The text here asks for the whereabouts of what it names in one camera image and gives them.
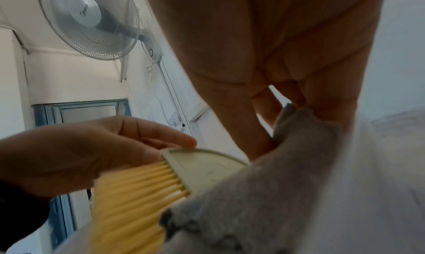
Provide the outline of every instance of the ceiling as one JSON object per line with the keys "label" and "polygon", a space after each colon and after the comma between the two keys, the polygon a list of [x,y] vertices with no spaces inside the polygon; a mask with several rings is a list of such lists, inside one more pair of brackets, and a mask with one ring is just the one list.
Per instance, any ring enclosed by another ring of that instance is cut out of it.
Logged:
{"label": "ceiling", "polygon": [[0,24],[17,29],[28,46],[72,50],[47,24],[38,0],[0,0]]}

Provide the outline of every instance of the hand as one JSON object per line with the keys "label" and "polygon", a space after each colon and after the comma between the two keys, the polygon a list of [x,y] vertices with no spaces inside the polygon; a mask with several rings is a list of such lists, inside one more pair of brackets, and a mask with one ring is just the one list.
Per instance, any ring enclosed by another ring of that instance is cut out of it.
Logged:
{"label": "hand", "polygon": [[383,0],[149,0],[201,97],[250,159],[273,148],[269,89],[345,128]]}
{"label": "hand", "polygon": [[0,177],[54,197],[91,188],[104,171],[156,162],[162,148],[196,144],[175,129],[131,117],[40,127],[0,141]]}

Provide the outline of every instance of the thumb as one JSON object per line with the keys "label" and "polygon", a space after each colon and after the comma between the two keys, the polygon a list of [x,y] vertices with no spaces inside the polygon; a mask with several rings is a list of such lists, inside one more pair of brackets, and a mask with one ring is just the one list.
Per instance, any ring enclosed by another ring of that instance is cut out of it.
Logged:
{"label": "thumb", "polygon": [[140,141],[112,133],[109,134],[108,140],[104,152],[116,165],[146,165],[157,162],[161,158],[158,149]]}

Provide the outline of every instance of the dark sleeve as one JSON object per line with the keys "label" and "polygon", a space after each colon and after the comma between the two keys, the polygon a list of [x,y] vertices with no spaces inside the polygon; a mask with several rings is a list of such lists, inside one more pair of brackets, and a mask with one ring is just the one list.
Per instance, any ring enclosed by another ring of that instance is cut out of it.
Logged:
{"label": "dark sleeve", "polygon": [[0,251],[40,228],[49,215],[49,198],[27,194],[19,187],[0,181]]}

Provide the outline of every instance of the brush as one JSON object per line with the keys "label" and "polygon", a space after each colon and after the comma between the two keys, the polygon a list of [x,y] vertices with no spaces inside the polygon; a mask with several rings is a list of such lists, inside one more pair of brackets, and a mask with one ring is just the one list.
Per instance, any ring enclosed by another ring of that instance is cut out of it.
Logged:
{"label": "brush", "polygon": [[167,149],[163,162],[102,175],[93,196],[92,254],[153,254],[164,243],[162,212],[247,164],[211,150]]}

